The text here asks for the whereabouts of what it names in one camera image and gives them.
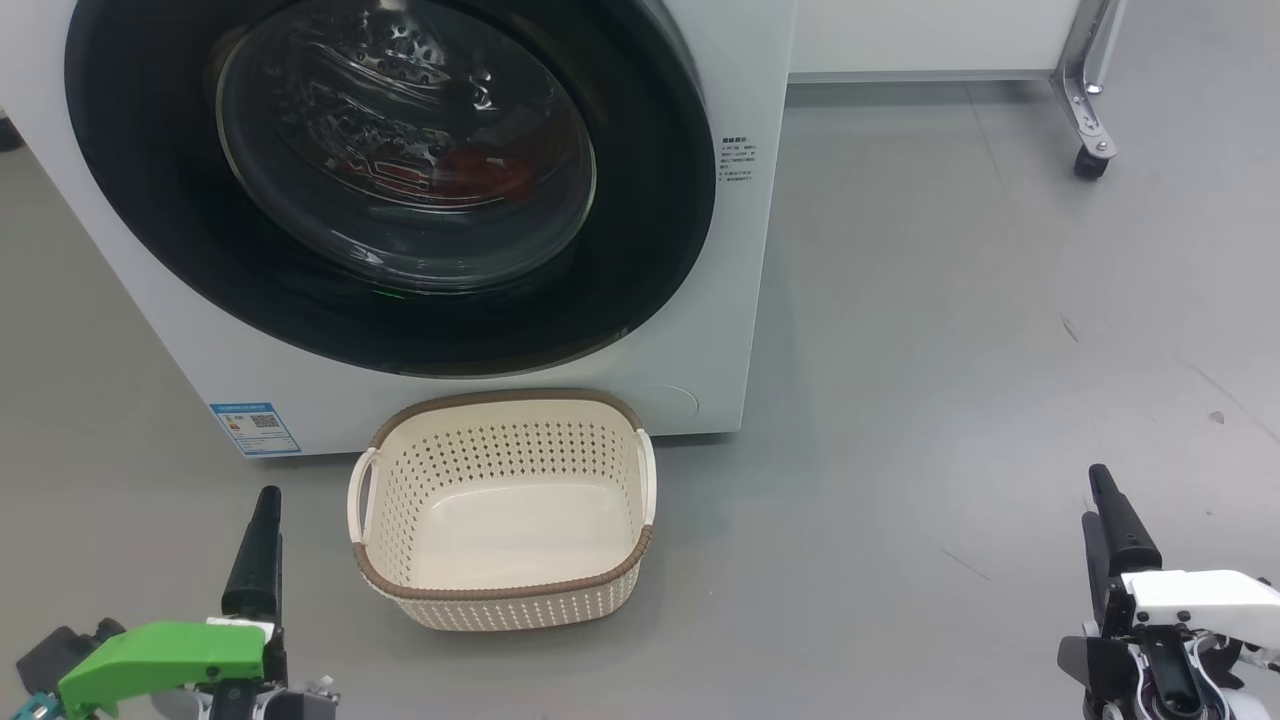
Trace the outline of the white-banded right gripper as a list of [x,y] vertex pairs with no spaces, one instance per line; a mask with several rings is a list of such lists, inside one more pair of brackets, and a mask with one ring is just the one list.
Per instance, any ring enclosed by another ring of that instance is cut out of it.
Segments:
[[1240,571],[1161,570],[1164,557],[1103,464],[1082,515],[1093,621],[1059,643],[1085,719],[1270,719],[1234,673],[1277,673],[1279,593]]

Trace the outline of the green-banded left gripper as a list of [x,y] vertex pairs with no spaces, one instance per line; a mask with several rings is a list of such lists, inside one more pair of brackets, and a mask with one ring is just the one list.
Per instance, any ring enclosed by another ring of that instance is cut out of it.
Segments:
[[59,683],[65,719],[116,719],[143,696],[169,719],[335,719],[329,682],[289,688],[270,665],[282,616],[282,491],[259,493],[221,593],[205,623],[160,621],[106,639]]

